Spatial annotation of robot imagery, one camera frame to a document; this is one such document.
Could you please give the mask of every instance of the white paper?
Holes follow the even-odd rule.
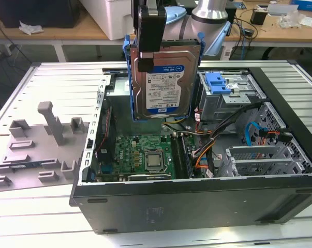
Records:
[[[43,33],[44,30],[42,29],[41,26],[37,25],[37,26],[30,26],[27,24],[24,24],[20,21],[20,27],[19,29],[24,32],[25,34],[28,35],[32,35],[32,34],[36,34],[36,33]]]
[[[312,17],[304,17],[300,21],[300,24],[311,27],[311,25],[312,25]]]

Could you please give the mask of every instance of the wire bundle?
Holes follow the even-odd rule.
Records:
[[[249,105],[246,105],[237,111],[235,111],[233,114],[228,116],[226,119],[224,119],[212,132],[210,140],[202,147],[200,147],[196,152],[194,153],[194,158],[197,158],[197,162],[195,164],[196,166],[199,166],[199,162],[201,161],[203,155],[215,144],[216,139],[218,136],[228,127],[229,125],[235,123],[239,116],[248,110],[252,109],[258,109],[262,106],[263,102],[256,102]]]
[[[250,50],[250,45],[251,45],[252,41],[258,36],[258,29],[254,25],[252,25],[251,23],[249,23],[249,22],[247,22],[245,20],[242,20],[240,18],[237,18],[236,16],[235,16],[235,19],[236,19],[236,22],[233,22],[233,24],[236,24],[239,27],[239,29],[240,29],[240,38],[239,38],[239,41],[237,42],[237,44],[235,45],[234,50],[233,50],[232,54],[230,55],[229,59],[231,59],[232,56],[235,54],[237,48],[240,46],[241,39],[243,38],[242,43],[241,43],[241,48],[242,48],[241,60],[243,60],[247,56],[247,54],[248,54],[248,52]],[[246,36],[244,28],[243,28],[243,25],[242,25],[243,22],[249,24],[250,26],[252,26],[256,30],[256,33],[255,33],[254,36],[252,36],[252,37]],[[244,56],[245,40],[248,40],[248,48],[247,48],[247,52],[246,52],[246,54]]]

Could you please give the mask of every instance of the black side panel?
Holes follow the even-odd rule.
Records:
[[[312,162],[312,134],[260,68],[249,68],[261,89]]]
[[[75,200],[94,232],[103,234],[283,223],[311,204],[312,193],[284,188]]]

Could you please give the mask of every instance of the blue plastic latch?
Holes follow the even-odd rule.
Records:
[[[220,73],[206,73],[205,79],[211,88],[212,94],[229,95],[231,93],[231,90],[227,88],[226,79],[224,79]]]

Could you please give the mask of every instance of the metal worktable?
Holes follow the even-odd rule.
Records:
[[[312,133],[312,78],[287,61],[210,61],[201,69],[261,67]],[[52,101],[62,122],[72,116],[89,121],[97,79],[103,68],[124,68],[124,62],[44,63],[32,67],[0,112],[0,159],[9,139],[12,120],[25,118],[40,101]],[[312,205],[282,225],[223,227],[96,235],[79,208],[68,204],[72,185],[0,192],[0,245],[4,247],[312,247]]]

